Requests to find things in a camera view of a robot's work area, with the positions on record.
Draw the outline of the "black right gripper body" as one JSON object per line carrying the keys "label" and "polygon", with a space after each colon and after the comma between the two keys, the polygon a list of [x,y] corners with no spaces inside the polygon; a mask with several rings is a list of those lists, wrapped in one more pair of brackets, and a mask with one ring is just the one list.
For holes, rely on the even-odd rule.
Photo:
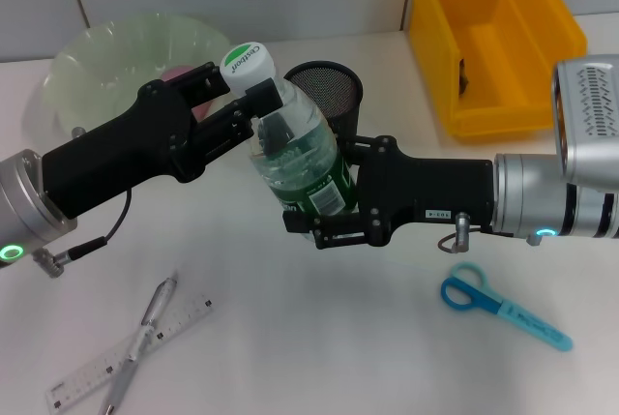
{"label": "black right gripper body", "polygon": [[388,243],[408,223],[455,225],[464,214],[484,233],[491,231],[494,173],[489,160],[413,158],[397,140],[381,135],[380,174],[359,173],[359,212],[376,208],[388,223]]}

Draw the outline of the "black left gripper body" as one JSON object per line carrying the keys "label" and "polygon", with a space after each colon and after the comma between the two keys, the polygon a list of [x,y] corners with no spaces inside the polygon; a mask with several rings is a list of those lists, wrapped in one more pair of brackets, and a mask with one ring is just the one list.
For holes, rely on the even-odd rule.
{"label": "black left gripper body", "polygon": [[205,168],[190,146],[192,110],[208,101],[203,83],[145,84],[123,114],[43,155],[45,194],[74,219],[154,177],[189,183]]}

